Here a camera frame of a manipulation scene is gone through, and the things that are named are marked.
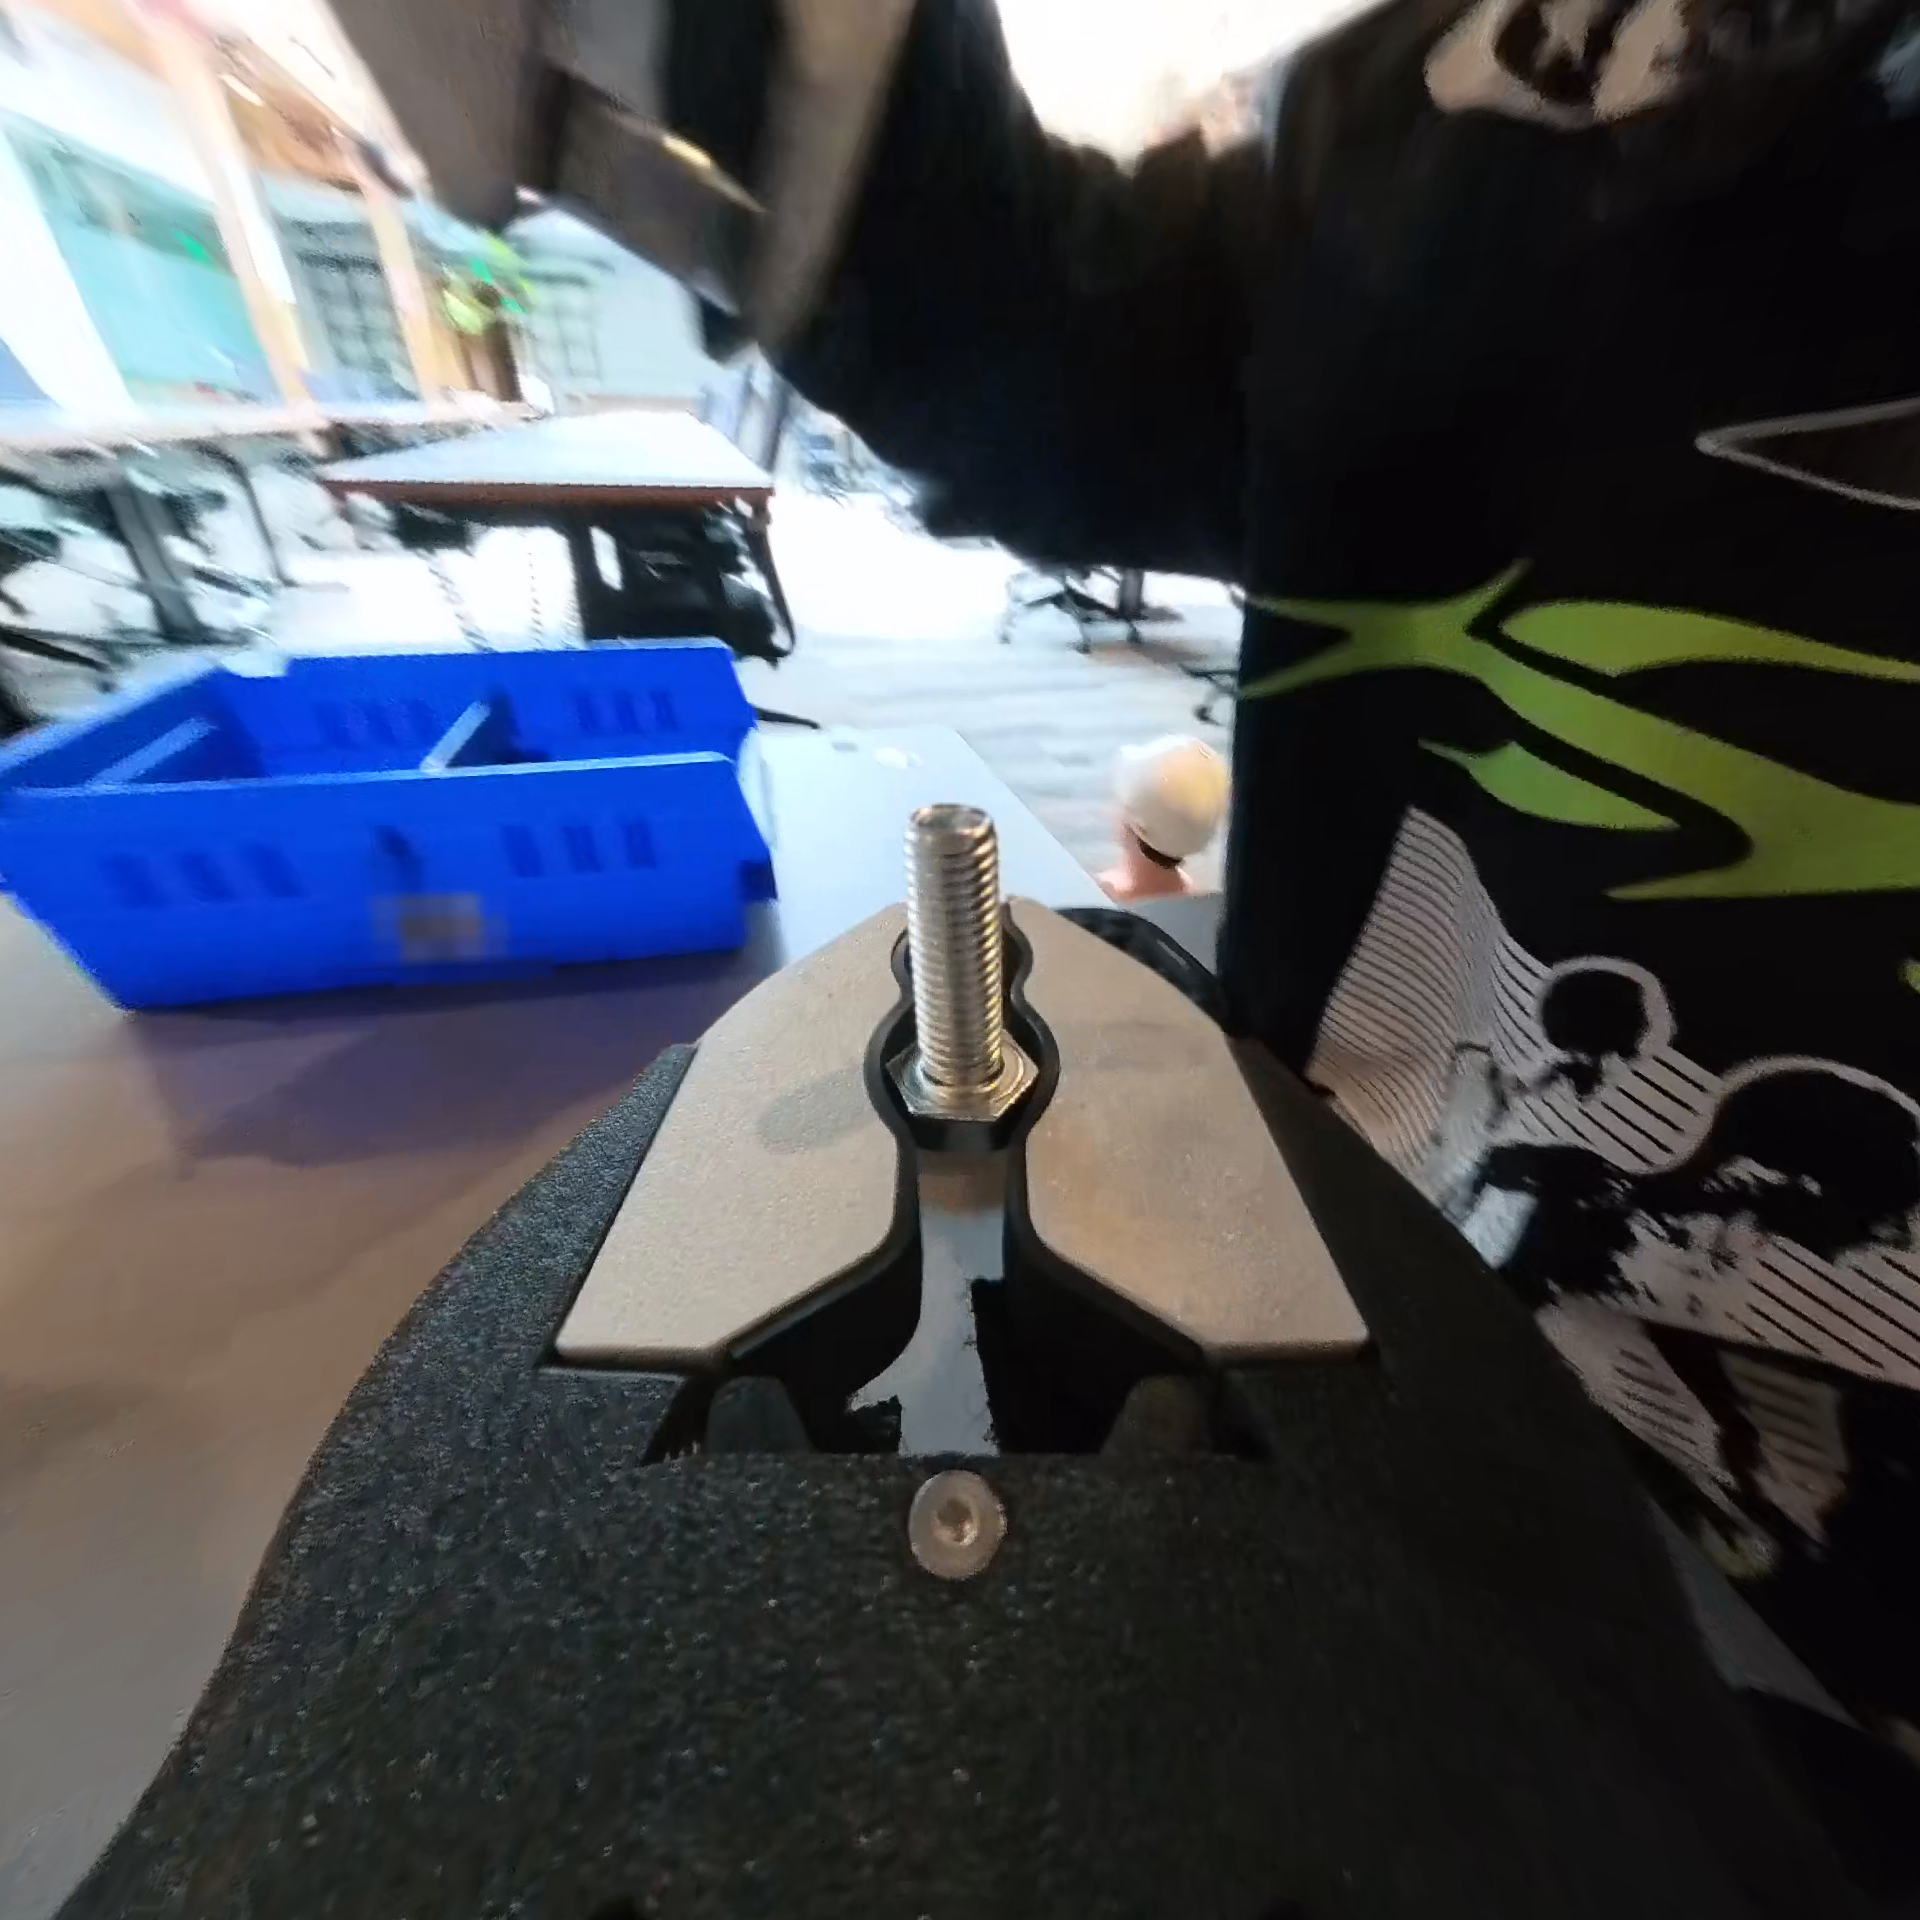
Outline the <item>person's black printed shirt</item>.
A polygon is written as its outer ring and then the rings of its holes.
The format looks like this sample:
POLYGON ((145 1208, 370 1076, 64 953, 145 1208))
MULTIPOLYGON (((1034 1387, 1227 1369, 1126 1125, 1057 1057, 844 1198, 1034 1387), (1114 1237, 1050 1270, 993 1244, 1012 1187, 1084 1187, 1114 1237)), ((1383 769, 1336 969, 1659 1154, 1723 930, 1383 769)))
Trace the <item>person's black printed shirt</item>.
POLYGON ((1282 84, 1229 995, 1916 1762, 1916 2, 1282 84))

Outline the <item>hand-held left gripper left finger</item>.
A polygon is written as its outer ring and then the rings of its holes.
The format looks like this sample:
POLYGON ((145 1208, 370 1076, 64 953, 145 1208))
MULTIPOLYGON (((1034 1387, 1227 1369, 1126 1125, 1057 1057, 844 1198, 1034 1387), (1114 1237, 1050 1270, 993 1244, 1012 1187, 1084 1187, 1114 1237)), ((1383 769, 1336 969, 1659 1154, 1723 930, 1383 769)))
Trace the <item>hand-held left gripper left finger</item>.
POLYGON ((693 1044, 557 1330, 575 1366, 715 1375, 874 1278, 906 1224, 869 1084, 901 906, 785 965, 693 1044))

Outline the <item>blue plastic parts bin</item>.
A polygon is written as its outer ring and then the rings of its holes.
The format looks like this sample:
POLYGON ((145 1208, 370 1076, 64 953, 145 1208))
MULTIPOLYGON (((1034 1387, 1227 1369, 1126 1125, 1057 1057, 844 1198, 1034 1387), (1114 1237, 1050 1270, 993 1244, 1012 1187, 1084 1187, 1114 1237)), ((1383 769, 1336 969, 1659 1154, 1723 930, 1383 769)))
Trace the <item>blue plastic parts bin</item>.
POLYGON ((205 663, 2 746, 2 892, 138 1012, 739 949, 752 736, 720 638, 205 663))

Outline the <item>white cap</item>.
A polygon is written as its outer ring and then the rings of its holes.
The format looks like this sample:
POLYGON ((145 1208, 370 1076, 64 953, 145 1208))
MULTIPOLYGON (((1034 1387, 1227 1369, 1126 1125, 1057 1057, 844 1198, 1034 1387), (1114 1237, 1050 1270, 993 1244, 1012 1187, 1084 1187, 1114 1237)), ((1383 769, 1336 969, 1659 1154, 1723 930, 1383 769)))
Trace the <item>white cap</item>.
POLYGON ((1229 762, 1194 736, 1129 741, 1110 772, 1114 856, 1100 888, 1114 906, 1185 899, 1188 866, 1209 850, 1229 810, 1229 762))

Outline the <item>wooden top table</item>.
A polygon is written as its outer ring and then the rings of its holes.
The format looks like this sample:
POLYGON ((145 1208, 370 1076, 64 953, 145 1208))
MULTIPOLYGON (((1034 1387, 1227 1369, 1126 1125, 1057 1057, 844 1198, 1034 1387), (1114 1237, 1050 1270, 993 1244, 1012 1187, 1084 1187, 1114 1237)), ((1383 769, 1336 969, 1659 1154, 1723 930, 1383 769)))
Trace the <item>wooden top table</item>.
POLYGON ((689 410, 486 425, 328 465, 320 487, 453 531, 553 531, 589 644, 715 638, 767 663, 793 654, 767 542, 771 471, 689 410))

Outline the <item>steel hex bolt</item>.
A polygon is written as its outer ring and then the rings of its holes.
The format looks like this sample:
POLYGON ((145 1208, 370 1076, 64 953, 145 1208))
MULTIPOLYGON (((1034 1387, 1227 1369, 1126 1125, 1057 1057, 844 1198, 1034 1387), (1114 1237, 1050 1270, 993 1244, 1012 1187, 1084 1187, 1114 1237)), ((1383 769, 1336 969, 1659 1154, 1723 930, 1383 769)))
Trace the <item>steel hex bolt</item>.
POLYGON ((901 856, 913 1028, 889 1076, 916 1142, 993 1149, 1038 1084, 1008 1028, 995 819, 968 803, 927 803, 906 819, 901 856))

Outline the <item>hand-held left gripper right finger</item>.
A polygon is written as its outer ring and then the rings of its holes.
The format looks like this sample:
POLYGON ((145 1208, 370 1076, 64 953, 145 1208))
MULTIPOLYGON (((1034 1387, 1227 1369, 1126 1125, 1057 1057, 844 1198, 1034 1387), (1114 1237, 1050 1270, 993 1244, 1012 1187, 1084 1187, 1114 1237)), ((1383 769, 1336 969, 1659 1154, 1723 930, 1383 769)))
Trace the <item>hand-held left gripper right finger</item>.
POLYGON ((1358 1354, 1365 1322, 1217 1028, 1141 959, 1010 899, 1053 1081, 1010 1224, 1100 1305, 1206 1361, 1358 1354))

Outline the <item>person's right forearm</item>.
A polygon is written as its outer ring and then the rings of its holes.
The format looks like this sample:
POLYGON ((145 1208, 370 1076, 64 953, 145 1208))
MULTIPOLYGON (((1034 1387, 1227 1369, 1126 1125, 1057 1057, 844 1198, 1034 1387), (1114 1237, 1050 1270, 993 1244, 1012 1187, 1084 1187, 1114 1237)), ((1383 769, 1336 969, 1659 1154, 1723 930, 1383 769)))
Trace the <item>person's right forearm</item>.
POLYGON ((995 2, 906 2, 800 320, 697 294, 701 342, 757 347, 943 533, 1272 589, 1256 451, 1291 66, 1248 69, 1227 146, 1188 124, 1120 162, 1042 129, 995 2))

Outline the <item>black office chair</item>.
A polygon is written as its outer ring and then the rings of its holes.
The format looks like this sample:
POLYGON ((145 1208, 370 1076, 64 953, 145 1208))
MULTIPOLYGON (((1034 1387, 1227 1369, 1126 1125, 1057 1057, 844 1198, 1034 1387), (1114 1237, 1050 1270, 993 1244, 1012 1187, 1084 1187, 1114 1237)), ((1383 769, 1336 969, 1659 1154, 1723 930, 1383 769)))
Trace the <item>black office chair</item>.
POLYGON ((1063 611, 1073 622, 1073 651, 1090 654, 1094 632, 1118 632, 1142 644, 1149 570, 1114 563, 1024 563, 1008 579, 995 643, 1010 644, 1034 611, 1063 611))

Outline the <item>row of blurred desks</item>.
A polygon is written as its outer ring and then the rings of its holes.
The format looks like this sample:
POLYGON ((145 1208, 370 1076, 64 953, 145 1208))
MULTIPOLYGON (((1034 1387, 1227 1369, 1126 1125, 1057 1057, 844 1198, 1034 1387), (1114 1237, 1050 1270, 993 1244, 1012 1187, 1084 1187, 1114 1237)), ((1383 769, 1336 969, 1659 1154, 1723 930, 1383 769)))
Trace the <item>row of blurred desks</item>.
POLYGON ((268 644, 333 448, 268 405, 2 408, 2 736, 157 659, 268 644))

